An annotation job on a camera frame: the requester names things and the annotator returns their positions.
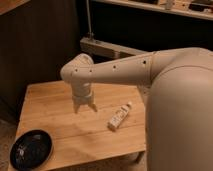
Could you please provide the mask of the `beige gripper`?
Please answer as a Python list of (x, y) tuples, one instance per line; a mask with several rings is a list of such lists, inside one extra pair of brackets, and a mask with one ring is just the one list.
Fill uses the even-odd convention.
[(80, 105), (88, 105), (94, 112), (97, 112), (97, 106), (94, 104), (94, 93), (90, 92), (87, 95), (73, 95), (72, 96), (74, 113), (78, 114)]

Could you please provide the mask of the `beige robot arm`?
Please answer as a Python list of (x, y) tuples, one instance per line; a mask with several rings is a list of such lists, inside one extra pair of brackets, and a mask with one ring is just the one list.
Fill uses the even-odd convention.
[(93, 101), (93, 83), (147, 87), (147, 171), (213, 171), (213, 51), (161, 50), (99, 64), (81, 53), (60, 75), (76, 106)]

